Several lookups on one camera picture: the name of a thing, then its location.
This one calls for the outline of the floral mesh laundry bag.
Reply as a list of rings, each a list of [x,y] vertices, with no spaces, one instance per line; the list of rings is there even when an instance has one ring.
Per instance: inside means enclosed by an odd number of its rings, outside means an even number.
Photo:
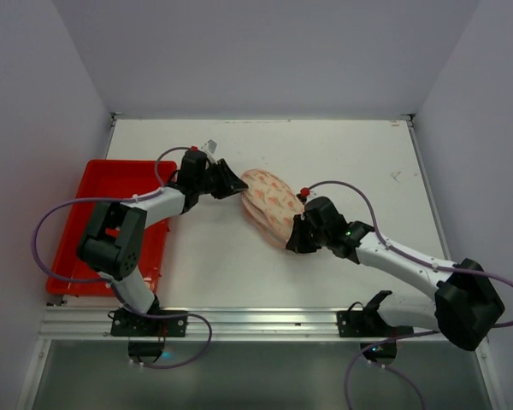
[[[241,180],[247,184],[240,196],[245,216],[270,244],[285,249],[294,217],[304,211],[304,205],[287,183],[269,171],[250,169]]]

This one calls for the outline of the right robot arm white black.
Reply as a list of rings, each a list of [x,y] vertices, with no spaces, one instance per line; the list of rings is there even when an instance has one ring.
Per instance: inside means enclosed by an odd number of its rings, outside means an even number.
[[[474,351],[494,327],[505,307],[481,266],[471,259],[456,264],[409,250],[362,221],[348,222],[333,203],[320,196],[293,218],[286,244],[296,254],[330,250],[340,259],[372,267],[420,292],[417,298],[381,290],[355,313],[340,311],[342,337],[410,335],[416,328],[437,331],[455,346]]]

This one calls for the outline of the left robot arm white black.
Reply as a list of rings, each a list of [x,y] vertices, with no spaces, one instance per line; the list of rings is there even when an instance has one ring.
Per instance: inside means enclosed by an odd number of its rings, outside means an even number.
[[[126,309],[144,316],[156,314],[159,300],[139,270],[146,229],[187,213],[200,196],[221,200],[247,189],[247,183],[225,160],[215,161],[202,150],[189,150],[179,169],[154,191],[140,197],[97,201],[77,256],[110,286]]]

